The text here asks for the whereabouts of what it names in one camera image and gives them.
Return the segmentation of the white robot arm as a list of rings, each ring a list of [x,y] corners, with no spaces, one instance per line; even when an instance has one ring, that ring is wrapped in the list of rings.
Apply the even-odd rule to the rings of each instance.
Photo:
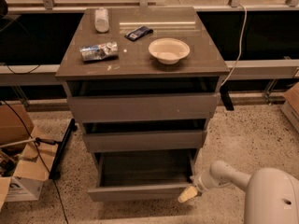
[[[224,161],[214,161],[178,196],[180,203],[213,188],[235,185],[245,196],[244,224],[299,224],[299,180],[275,168],[248,175]]]

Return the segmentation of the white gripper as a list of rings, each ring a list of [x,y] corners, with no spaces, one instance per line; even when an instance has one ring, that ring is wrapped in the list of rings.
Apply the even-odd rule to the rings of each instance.
[[[218,186],[218,181],[212,177],[208,170],[205,170],[200,174],[192,175],[191,181],[193,186],[188,186],[178,196],[178,201],[180,203],[185,203],[189,199],[194,198],[198,194],[198,190],[200,192],[205,192]]]

